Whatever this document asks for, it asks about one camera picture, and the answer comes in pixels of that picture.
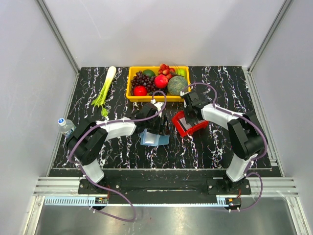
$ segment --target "plastic water bottle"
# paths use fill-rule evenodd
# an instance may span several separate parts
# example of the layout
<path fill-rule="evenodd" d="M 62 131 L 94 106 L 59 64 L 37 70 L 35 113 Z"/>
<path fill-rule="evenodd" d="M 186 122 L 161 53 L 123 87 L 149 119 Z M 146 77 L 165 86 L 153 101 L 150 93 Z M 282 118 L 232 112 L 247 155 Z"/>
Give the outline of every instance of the plastic water bottle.
<path fill-rule="evenodd" d="M 71 120 L 60 118 L 58 120 L 59 131 L 68 138 L 76 129 L 76 126 Z"/>

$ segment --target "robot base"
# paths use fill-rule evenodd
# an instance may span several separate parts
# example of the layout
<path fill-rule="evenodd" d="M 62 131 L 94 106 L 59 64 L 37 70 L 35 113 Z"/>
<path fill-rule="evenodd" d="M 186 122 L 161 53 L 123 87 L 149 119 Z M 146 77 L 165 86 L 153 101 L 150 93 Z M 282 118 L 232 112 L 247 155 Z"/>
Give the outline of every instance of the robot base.
<path fill-rule="evenodd" d="M 87 179 L 81 179 L 78 187 L 78 194 L 106 194 L 107 191 L 94 186 Z M 99 183 L 99 185 L 112 188 L 116 191 L 121 191 L 121 179 L 119 178 L 103 178 Z"/>
<path fill-rule="evenodd" d="M 207 180 L 207 189 L 209 195 L 238 195 L 239 190 L 241 195 L 251 195 L 251 187 L 247 179 L 234 182 L 231 187 L 226 179 L 210 179 Z"/>

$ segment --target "black marble surface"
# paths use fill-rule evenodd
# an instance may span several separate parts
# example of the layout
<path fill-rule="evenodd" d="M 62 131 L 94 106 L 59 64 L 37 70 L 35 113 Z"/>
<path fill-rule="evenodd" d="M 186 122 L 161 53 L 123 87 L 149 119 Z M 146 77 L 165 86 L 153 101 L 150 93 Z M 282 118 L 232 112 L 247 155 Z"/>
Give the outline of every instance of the black marble surface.
<path fill-rule="evenodd" d="M 99 94 L 108 68 L 82 68 L 72 99 L 68 119 L 79 125 L 82 118 L 105 120 L 101 108 L 91 102 Z M 130 102 L 126 94 L 128 67 L 118 67 L 106 99 L 107 119 L 120 119 L 142 107 Z M 191 82 L 209 83 L 218 93 L 217 103 L 224 108 L 246 112 L 253 110 L 253 103 L 241 67 L 189 67 Z M 214 93 L 206 86 L 197 86 L 202 98 L 212 101 Z M 182 102 L 169 102 L 166 113 L 169 119 L 180 110 Z M 99 162 L 103 168 L 227 168 L 232 159 L 228 132 L 210 123 L 207 129 L 195 132 L 192 137 L 181 138 L 172 122 L 169 145 L 142 146 L 138 135 L 120 137 L 105 142 Z M 68 153 L 62 137 L 53 168 L 74 168 L 67 161 Z M 256 163 L 257 168 L 271 168 L 268 155 Z"/>

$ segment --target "bottle cap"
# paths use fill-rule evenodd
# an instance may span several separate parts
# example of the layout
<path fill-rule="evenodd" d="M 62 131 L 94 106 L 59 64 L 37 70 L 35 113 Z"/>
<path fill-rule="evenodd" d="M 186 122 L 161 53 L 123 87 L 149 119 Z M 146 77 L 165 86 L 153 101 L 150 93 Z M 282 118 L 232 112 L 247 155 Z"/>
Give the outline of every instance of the bottle cap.
<path fill-rule="evenodd" d="M 58 124 L 59 124 L 60 126 L 64 126 L 64 125 L 66 124 L 65 119 L 64 119 L 64 118 L 60 118 L 60 119 L 58 120 Z"/>

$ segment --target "red apple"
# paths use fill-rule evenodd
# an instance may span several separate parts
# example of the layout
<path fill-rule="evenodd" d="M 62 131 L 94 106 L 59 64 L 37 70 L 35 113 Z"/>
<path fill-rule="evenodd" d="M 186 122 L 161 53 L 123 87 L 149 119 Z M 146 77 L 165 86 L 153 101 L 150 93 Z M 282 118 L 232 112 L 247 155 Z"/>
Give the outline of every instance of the red apple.
<path fill-rule="evenodd" d="M 147 95 L 147 90 L 144 86 L 137 86 L 134 88 L 134 95 L 145 96 L 145 95 Z"/>
<path fill-rule="evenodd" d="M 163 89 L 163 88 L 166 88 L 167 84 L 168 84 L 168 78 L 165 75 L 161 74 L 155 78 L 156 87 Z"/>

